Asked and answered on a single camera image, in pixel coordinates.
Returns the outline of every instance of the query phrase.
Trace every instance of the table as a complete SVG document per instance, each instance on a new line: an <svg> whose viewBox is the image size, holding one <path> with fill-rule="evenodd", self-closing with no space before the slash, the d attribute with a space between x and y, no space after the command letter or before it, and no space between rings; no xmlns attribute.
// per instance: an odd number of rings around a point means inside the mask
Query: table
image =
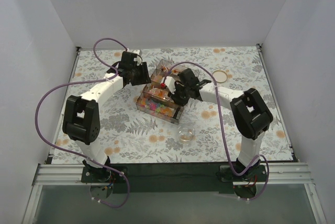
<svg viewBox="0 0 335 224"><path fill-rule="evenodd" d="M290 142L285 135L282 119L278 113L271 89L256 47L145 49L143 60L147 61L149 74L161 59L191 61L201 64L211 73L224 70L228 80L220 85L231 89L256 88L274 120L266 132L261 153L269 160L292 160ZM120 60L122 51L101 50L97 52L104 61L112 64ZM80 51L72 81L101 79L107 68L95 59L91 50ZM201 72L199 79L210 79ZM73 85L67 96L80 95L92 84ZM196 130L196 138L189 145L178 142L177 125L137 110L135 102L143 85L128 85L118 91L100 108L101 130L98 140L110 157L111 163L157 163L157 162L222 162L227 161L222 143L217 106L191 99L187 104L181 124L190 124ZM232 113L223 108L225 134L229 153L236 159L241 145L241 135L236 128ZM61 128L56 145L81 152L74 141ZM52 164L79 164L82 158L55 150Z"/></svg>

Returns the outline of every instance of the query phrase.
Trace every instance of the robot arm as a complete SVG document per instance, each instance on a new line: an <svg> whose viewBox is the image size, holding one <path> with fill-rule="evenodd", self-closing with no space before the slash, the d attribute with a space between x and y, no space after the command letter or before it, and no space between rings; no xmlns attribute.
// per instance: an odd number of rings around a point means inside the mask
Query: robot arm
<svg viewBox="0 0 335 224"><path fill-rule="evenodd" d="M100 164L109 164L109 158L96 140L100 132L99 107L129 83L140 85L151 82L147 63L142 62L141 53L124 51L121 61L113 64L118 64L118 75L114 79L108 79L114 75L114 70L110 69L104 76L105 82L93 86L80 96L71 95L66 100L63 132L75 141L86 156ZM83 163L97 179L104 181L109 178L106 169L90 160Z"/></svg>
<svg viewBox="0 0 335 224"><path fill-rule="evenodd" d="M163 87L169 89L170 97L176 104L184 106L190 98L217 104L215 85L211 81L199 81L191 69L184 70L178 77L180 81L169 76L163 84ZM218 92L221 106L232 111L242 134L238 162L246 167L259 154L262 139L273 116L259 92L253 88L244 92L218 87Z"/></svg>

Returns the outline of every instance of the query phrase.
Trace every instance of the floral tablecloth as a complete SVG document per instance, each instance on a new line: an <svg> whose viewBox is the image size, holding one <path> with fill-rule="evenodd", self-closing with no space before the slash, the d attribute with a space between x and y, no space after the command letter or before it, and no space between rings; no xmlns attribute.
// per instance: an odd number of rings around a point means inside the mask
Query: floral tablecloth
<svg viewBox="0 0 335 224"><path fill-rule="evenodd" d="M98 51L100 57L114 63L120 60L120 50ZM267 78L256 47L231 48L189 48L189 49L149 49L143 50L143 60L147 61L151 74L161 59L192 61L201 64L211 73L224 70L228 80L224 87L238 90L256 88L274 120L265 134L261 153L269 160L292 160L281 119L270 91ZM101 79L106 67L98 62L92 51L81 51L72 81ZM199 79L210 79L201 72ZM69 95L80 95L92 84L74 85L68 89ZM157 163L157 162L215 162L227 161L222 143L218 109L215 104L190 99L183 112L181 124L195 128L196 137L189 145L179 143L176 137L177 125L137 110L135 102L143 85L128 85L118 91L100 108L101 131L98 137L105 153L112 163ZM239 134L232 113L223 108L226 139L229 153L234 160L241 148ZM60 129L57 145L80 152L80 149ZM78 164L82 158L59 150L54 151L53 164Z"/></svg>

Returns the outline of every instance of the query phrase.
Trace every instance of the gray wall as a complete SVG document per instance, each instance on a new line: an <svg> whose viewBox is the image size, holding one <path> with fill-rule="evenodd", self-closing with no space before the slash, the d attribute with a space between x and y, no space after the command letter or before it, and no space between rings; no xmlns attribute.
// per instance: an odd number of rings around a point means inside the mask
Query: gray wall
<svg viewBox="0 0 335 224"><path fill-rule="evenodd" d="M20 223L38 162L48 146L34 127L41 96L66 82L75 47L50 0L0 0L0 223ZM46 101L40 116L52 139L64 90Z"/></svg>
<svg viewBox="0 0 335 224"><path fill-rule="evenodd" d="M130 48L254 46L285 0L51 0L76 46L105 36ZM115 47L115 44L100 44Z"/></svg>
<svg viewBox="0 0 335 224"><path fill-rule="evenodd" d="M293 148L335 223L335 0L286 0L264 58Z"/></svg>

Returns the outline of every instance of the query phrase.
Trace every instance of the beige round plate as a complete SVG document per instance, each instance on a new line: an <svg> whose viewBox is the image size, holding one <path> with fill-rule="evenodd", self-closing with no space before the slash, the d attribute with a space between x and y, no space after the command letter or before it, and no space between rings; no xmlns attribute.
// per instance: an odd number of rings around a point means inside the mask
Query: beige round plate
<svg viewBox="0 0 335 224"><path fill-rule="evenodd" d="M212 73L212 75L214 76L216 82L218 83L224 83L228 79L227 73L222 70L216 70Z"/></svg>

